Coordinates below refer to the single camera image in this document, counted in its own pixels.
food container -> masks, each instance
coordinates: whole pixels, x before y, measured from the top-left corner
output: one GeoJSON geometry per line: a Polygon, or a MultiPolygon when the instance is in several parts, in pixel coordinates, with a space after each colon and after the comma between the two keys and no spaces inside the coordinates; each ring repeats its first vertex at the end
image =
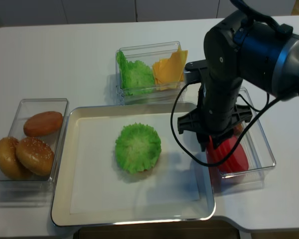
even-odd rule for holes
{"type": "MultiPolygon", "coordinates": [[[[146,65],[150,66],[162,58],[170,58],[173,52],[176,52],[180,44],[178,41],[125,47],[119,49],[122,51],[128,61],[143,61],[146,65]]],[[[180,91],[185,85],[185,82],[173,82],[168,84],[153,85],[151,87],[138,87],[122,89],[122,79],[120,74],[119,64],[116,61],[116,81],[117,81],[117,95],[119,103],[122,105],[131,104],[150,104],[150,103],[173,103],[180,91]],[[138,94],[140,92],[148,92],[147,94],[138,94]]]]}
{"type": "MultiPolygon", "coordinates": [[[[253,105],[245,88],[242,87],[239,93],[250,105],[253,105]]],[[[240,97],[237,98],[237,104],[246,105],[240,97]]],[[[248,123],[245,122],[242,123],[243,128],[245,128],[247,124],[248,123]]],[[[230,185],[262,181],[268,172],[274,169],[276,161],[259,120],[257,120],[257,122],[247,131],[240,144],[248,159],[248,170],[225,173],[217,168],[211,168],[211,170],[217,171],[217,174],[211,173],[213,175],[213,183],[220,183],[224,186],[226,184],[230,185]]]]}
{"type": "Polygon", "coordinates": [[[60,153],[62,151],[63,145],[62,136],[65,128],[65,116],[68,109],[68,104],[69,102],[67,99],[21,100],[9,131],[9,136],[15,137],[18,140],[25,138],[26,135],[23,132],[23,125],[27,119],[35,114],[46,111],[60,112],[63,115],[63,123],[61,129],[59,129],[57,132],[39,137],[39,139],[47,143],[54,152],[54,161],[50,175],[45,177],[32,175],[28,180],[15,181],[6,177],[0,170],[0,190],[54,191],[59,167],[60,153]]]}

yellow cheese slice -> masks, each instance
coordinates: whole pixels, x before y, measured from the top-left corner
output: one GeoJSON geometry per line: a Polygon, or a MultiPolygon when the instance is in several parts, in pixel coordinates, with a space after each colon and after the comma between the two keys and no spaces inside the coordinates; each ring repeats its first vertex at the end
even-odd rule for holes
{"type": "Polygon", "coordinates": [[[156,73],[157,79],[162,83],[172,83],[181,80],[188,51],[173,52],[166,65],[156,73]]]}
{"type": "Polygon", "coordinates": [[[168,58],[163,58],[159,60],[158,72],[161,71],[166,66],[168,60],[169,60],[168,58]]]}

red tomato slice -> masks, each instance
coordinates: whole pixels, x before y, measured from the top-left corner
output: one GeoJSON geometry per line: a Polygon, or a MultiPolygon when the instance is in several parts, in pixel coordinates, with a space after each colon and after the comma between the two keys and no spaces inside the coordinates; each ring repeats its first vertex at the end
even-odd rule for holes
{"type": "MultiPolygon", "coordinates": [[[[213,163],[222,160],[233,148],[237,141],[237,137],[232,136],[221,143],[221,145],[219,145],[216,149],[214,149],[211,137],[209,137],[209,139],[210,143],[206,147],[206,155],[208,162],[213,163]]],[[[247,171],[248,167],[248,159],[241,144],[238,145],[234,153],[223,164],[217,166],[219,171],[223,173],[247,171]]]]}

sesame seed bun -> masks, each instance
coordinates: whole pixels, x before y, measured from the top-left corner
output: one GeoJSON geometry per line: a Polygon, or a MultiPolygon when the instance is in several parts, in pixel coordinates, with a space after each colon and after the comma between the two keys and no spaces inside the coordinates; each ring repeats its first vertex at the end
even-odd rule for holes
{"type": "Polygon", "coordinates": [[[16,156],[24,167],[39,176],[47,176],[51,172],[54,153],[38,138],[22,139],[16,147],[16,156]]]}
{"type": "Polygon", "coordinates": [[[15,147],[18,140],[14,137],[5,137],[0,140],[0,169],[5,176],[13,180],[25,180],[32,173],[17,159],[15,147]]]}

green lettuce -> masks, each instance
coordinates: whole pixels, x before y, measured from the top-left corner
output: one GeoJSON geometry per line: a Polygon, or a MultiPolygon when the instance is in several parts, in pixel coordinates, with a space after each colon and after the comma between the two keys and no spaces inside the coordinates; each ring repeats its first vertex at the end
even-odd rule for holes
{"type": "Polygon", "coordinates": [[[156,130],[141,123],[124,126],[115,143],[118,165],[132,174],[153,168],[161,152],[156,130]]]}
{"type": "MultiPolygon", "coordinates": [[[[122,51],[116,54],[116,60],[120,67],[122,78],[122,89],[136,88],[136,87],[151,87],[155,84],[154,75],[149,66],[142,61],[128,61],[122,51]]],[[[151,93],[152,89],[145,90],[131,90],[127,95],[141,95],[151,93]]]]}

